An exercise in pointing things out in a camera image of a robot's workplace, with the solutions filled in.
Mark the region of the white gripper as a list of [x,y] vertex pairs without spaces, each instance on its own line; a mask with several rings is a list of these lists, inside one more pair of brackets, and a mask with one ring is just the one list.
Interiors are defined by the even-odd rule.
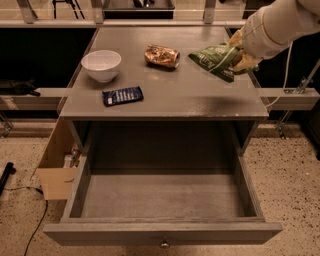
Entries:
[[234,72],[253,68],[261,59],[271,59],[289,47],[293,39],[292,18],[288,12],[262,7],[252,14],[243,29],[238,29],[228,45],[244,48],[231,61]]

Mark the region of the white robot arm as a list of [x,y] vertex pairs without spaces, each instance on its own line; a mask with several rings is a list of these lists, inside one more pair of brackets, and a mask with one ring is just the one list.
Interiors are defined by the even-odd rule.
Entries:
[[229,40],[240,49],[235,72],[275,57],[300,37],[320,31],[320,0],[275,0],[252,14]]

